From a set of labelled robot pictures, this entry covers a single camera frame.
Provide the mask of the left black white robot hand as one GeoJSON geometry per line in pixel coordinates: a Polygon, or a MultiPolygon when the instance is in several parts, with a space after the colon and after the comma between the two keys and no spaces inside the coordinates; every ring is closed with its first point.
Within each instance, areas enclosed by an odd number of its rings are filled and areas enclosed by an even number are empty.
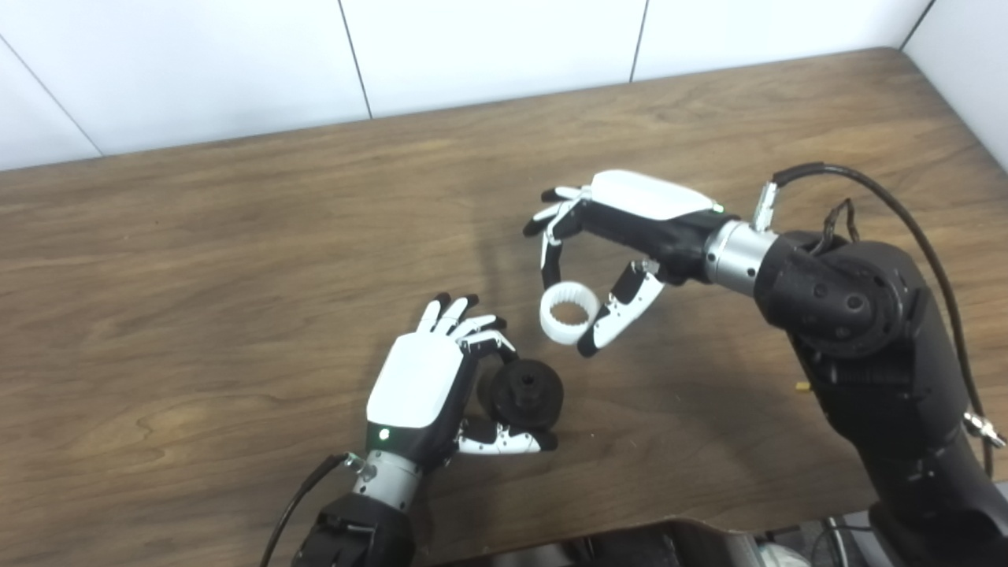
{"type": "Polygon", "coordinates": [[[426,302],[414,330],[397,337],[368,398],[366,451],[404,458],[425,474],[458,453],[536,454],[558,449],[558,437],[492,417],[491,430],[472,433],[465,408],[476,390],[480,362],[520,360],[506,337],[507,322],[493,313],[469,316],[476,294],[426,302]]]}

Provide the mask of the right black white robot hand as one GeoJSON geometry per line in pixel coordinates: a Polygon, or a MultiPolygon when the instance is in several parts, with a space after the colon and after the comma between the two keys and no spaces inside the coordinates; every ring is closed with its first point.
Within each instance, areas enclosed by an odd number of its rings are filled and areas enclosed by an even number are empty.
{"type": "Polygon", "coordinates": [[[680,184],[630,171],[599,172],[588,184],[554,187],[541,195],[547,207],[528,220],[525,237],[541,237],[545,288],[561,281],[559,258],[568,239],[596,235],[644,256],[623,270],[593,323],[576,339],[577,352],[593,358],[640,319],[668,286],[709,284],[708,245],[737,217],[713,198],[680,184]]]}

